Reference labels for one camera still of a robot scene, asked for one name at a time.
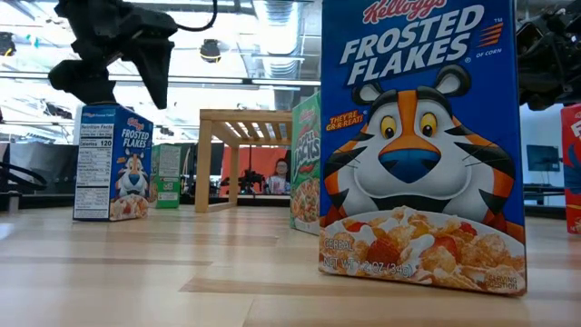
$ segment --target wooden table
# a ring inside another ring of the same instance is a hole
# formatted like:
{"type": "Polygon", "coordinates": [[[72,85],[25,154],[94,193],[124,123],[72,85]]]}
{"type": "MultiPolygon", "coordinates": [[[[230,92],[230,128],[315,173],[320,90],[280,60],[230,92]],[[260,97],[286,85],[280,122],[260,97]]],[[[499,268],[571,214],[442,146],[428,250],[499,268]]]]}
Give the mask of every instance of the wooden table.
{"type": "Polygon", "coordinates": [[[0,213],[3,327],[577,327],[581,237],[527,218],[518,299],[317,271],[319,238],[288,208],[151,210],[73,223],[73,209],[0,213]]]}
{"type": "Polygon", "coordinates": [[[238,158],[240,145],[291,145],[292,114],[268,110],[200,110],[198,161],[196,170],[196,213],[219,211],[236,206],[238,201],[238,158]],[[286,137],[281,132],[286,126],[286,137]],[[212,137],[231,148],[230,191],[227,203],[208,204],[212,137]]]}

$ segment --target wooden stand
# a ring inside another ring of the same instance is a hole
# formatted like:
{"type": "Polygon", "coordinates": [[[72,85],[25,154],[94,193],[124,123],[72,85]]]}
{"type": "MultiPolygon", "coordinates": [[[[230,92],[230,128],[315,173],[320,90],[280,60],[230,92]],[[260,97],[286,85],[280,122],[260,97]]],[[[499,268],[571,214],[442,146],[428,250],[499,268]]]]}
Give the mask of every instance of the wooden stand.
{"type": "Polygon", "coordinates": [[[198,140],[198,169],[196,171],[196,213],[208,213],[236,206],[238,201],[238,153],[240,145],[291,145],[292,114],[290,111],[266,110],[200,110],[200,135],[198,140]],[[257,133],[258,125],[263,137],[257,133]],[[286,138],[282,138],[281,124],[286,125],[286,138]],[[269,129],[271,126],[274,138],[269,129]],[[230,195],[227,203],[208,205],[210,192],[210,161],[212,137],[216,136],[231,148],[230,195]]]}

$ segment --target tiger cartoon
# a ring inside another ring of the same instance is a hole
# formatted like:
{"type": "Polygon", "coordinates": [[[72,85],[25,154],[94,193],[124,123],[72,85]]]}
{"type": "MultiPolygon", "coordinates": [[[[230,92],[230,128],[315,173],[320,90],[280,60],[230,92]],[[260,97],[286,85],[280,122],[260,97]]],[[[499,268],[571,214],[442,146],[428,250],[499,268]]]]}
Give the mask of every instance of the tiger cartoon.
{"type": "Polygon", "coordinates": [[[353,89],[353,102],[369,106],[369,120],[323,166],[331,207],[321,226],[406,205],[487,224],[523,242],[522,227],[502,212],[515,181],[511,157],[463,125],[448,101],[470,86],[468,72],[451,64],[432,87],[353,89]]]}
{"type": "Polygon", "coordinates": [[[143,170],[143,153],[132,154],[129,149],[125,149],[125,154],[128,156],[127,162],[117,173],[118,177],[115,183],[117,194],[119,197],[124,197],[128,194],[145,196],[145,192],[149,187],[149,177],[143,170]]]}

